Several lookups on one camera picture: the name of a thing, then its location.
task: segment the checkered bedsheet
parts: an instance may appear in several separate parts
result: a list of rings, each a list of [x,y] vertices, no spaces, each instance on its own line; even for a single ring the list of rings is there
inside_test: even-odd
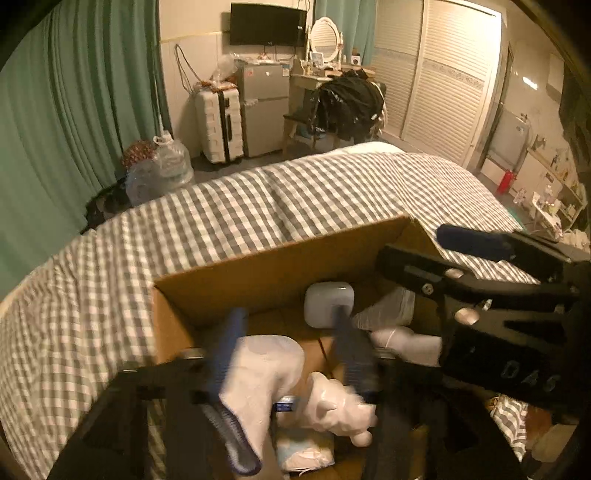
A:
[[[32,479],[45,478],[121,366],[153,358],[155,278],[401,213],[433,239],[442,223],[519,228],[469,172],[441,158],[328,153],[169,194],[76,238],[36,269],[0,319],[0,420],[14,455]],[[503,262],[441,253],[481,278],[532,281]],[[495,413],[518,455],[525,409],[506,400]],[[150,448],[162,476],[157,433]]]

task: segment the floor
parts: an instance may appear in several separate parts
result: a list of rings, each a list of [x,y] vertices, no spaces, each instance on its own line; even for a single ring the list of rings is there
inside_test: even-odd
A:
[[[482,183],[488,190],[491,192],[495,198],[499,201],[499,203],[507,209],[507,211],[516,217],[516,220],[520,221],[522,225],[529,231],[533,227],[533,220],[531,219],[528,212],[526,212],[522,207],[513,203],[513,197],[508,193],[504,193],[502,195],[496,194],[497,185],[484,176],[482,173],[478,173],[476,178]]]
[[[352,145],[352,142],[341,141],[341,147]],[[294,160],[296,158],[306,157],[317,153],[325,153],[333,150],[333,140],[331,138],[321,138],[316,142],[316,147],[312,150],[311,140],[303,137],[296,137],[290,144],[288,149],[288,156],[286,160]],[[281,150],[271,152],[260,157],[255,158],[240,158],[230,164],[215,165],[209,163],[207,158],[203,156],[193,158],[191,163],[195,171],[195,183],[203,181],[218,179],[225,175],[230,175],[239,171],[249,170],[250,168],[264,167],[273,163],[283,161],[283,153]]]

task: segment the sliding closet door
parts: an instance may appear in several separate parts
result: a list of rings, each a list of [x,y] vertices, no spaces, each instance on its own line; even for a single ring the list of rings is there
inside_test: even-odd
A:
[[[501,16],[461,0],[426,1],[420,60],[401,138],[462,165],[490,103]]]
[[[372,59],[379,82],[386,84],[386,133],[400,136],[417,67],[423,0],[378,0]]]

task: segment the white suitcase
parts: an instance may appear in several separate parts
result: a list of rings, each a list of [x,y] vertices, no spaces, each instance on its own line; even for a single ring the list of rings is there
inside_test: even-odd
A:
[[[238,90],[195,95],[201,148],[211,163],[227,163],[244,155]]]

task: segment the green curtain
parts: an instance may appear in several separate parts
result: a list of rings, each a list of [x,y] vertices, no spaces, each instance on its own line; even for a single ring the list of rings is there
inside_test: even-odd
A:
[[[0,71],[0,299],[157,131],[157,0],[63,0]]]
[[[377,0],[316,0],[314,19],[329,17],[343,32],[343,54],[351,57],[353,47],[369,65],[374,53],[375,11]]]

